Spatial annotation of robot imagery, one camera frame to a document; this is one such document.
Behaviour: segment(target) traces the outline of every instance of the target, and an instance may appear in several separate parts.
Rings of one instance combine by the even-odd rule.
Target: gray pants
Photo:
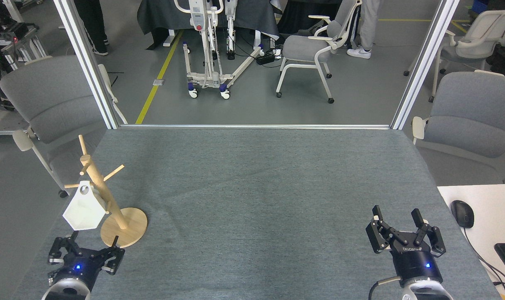
[[[376,24],[378,23],[378,10],[382,6],[382,0],[363,0],[361,4],[361,18],[363,23],[359,29],[361,46],[365,50],[373,47]]]

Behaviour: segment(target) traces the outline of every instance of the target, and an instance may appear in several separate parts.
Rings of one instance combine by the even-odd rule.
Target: round wooden base
[[[100,237],[108,247],[114,242],[118,235],[117,245],[119,247],[128,247],[139,241],[147,229],[147,216],[141,209],[127,207],[121,209],[121,213],[127,221],[127,228],[121,229],[114,216],[109,216],[100,228]]]

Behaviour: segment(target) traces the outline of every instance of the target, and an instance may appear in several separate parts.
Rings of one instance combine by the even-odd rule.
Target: white hexagonal object
[[[73,230],[94,229],[106,214],[106,205],[89,181],[81,181],[62,215]]]

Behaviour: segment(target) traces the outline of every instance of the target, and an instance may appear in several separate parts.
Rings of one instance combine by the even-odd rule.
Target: computer mouse
[[[472,228],[475,224],[475,213],[467,203],[461,200],[454,200],[450,204],[450,210],[459,226]]]

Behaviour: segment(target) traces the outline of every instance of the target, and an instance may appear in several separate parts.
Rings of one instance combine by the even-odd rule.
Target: white sneaker
[[[353,57],[360,57],[365,59],[371,58],[371,50],[365,51],[362,46],[358,46],[356,49],[347,50],[347,54]]]
[[[100,55],[100,56],[106,56],[106,55],[108,55],[108,52],[107,52],[107,51],[106,51],[106,52],[102,52],[102,53],[101,53],[101,52],[99,52],[99,51],[97,51],[97,50],[93,50],[93,53],[95,53],[95,54],[97,54],[97,55]]]

